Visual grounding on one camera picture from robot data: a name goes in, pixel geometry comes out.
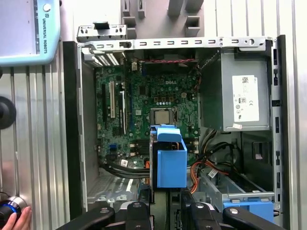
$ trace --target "white label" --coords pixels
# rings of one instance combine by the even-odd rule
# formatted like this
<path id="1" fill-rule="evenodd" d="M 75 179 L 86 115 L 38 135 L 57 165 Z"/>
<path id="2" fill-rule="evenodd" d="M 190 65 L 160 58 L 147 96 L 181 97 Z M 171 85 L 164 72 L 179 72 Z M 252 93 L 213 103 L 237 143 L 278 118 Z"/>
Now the white label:
<path id="1" fill-rule="evenodd" d="M 214 178 L 217 175 L 218 171 L 216 169 L 212 169 L 210 171 L 210 173 L 208 174 L 208 176 L 210 176 L 211 178 Z"/>
<path id="2" fill-rule="evenodd" d="M 259 121 L 258 80 L 254 75 L 232 76 L 235 122 Z"/>
<path id="3" fill-rule="evenodd" d="M 242 125 L 239 125 L 239 124 L 233 124 L 232 125 L 232 128 L 237 128 L 237 129 L 242 129 Z"/>
<path id="4" fill-rule="evenodd" d="M 121 160 L 120 165 L 124 166 L 124 167 L 127 167 L 128 161 L 127 160 Z"/>

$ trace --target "power supply label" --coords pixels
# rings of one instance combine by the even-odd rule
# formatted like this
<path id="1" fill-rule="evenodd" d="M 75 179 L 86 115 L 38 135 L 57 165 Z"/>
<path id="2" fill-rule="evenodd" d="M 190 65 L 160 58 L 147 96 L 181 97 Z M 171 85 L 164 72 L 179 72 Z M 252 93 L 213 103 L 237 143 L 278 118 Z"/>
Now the power supply label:
<path id="1" fill-rule="evenodd" d="M 235 122 L 259 121 L 258 80 L 254 75 L 232 76 Z"/>

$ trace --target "green circuit board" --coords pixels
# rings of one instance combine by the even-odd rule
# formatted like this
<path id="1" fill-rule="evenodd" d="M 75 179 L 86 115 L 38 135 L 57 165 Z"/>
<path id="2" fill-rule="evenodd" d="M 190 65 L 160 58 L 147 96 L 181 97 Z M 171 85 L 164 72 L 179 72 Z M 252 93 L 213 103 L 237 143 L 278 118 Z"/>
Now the green circuit board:
<path id="1" fill-rule="evenodd" d="M 178 65 L 135 65 L 135 71 L 125 66 L 96 69 L 99 157 L 142 167 L 149 156 L 150 125 L 170 124 L 180 129 L 188 161 L 194 161 L 199 136 L 197 77 Z"/>

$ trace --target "cpu socket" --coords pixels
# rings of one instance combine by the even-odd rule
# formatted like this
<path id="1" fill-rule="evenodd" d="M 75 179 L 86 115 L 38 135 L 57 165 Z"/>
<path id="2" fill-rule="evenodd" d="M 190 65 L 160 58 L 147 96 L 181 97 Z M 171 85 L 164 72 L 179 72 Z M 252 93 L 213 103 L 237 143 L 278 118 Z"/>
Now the cpu socket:
<path id="1" fill-rule="evenodd" d="M 172 108 L 153 108 L 150 110 L 150 124 L 173 124 Z"/>

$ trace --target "finger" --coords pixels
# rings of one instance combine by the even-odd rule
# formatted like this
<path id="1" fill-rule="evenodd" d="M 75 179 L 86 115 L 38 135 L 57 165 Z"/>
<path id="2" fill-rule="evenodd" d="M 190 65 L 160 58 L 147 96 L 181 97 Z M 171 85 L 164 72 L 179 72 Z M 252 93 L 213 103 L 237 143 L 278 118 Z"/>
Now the finger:
<path id="1" fill-rule="evenodd" d="M 21 213 L 21 216 L 19 217 L 18 221 L 16 222 L 13 230 L 21 230 L 24 226 L 25 221 L 27 220 L 27 217 L 30 213 L 31 208 L 26 207 L 23 212 Z"/>
<path id="2" fill-rule="evenodd" d="M 29 215 L 27 216 L 27 219 L 25 220 L 25 223 L 24 223 L 22 230 L 29 230 L 30 229 L 31 217 L 32 217 L 32 211 L 30 210 Z"/>
<path id="3" fill-rule="evenodd" d="M 10 218 L 8 219 L 8 222 L 6 223 L 6 225 L 2 230 L 11 230 L 14 227 L 16 218 L 17 218 L 16 213 L 11 214 Z"/>

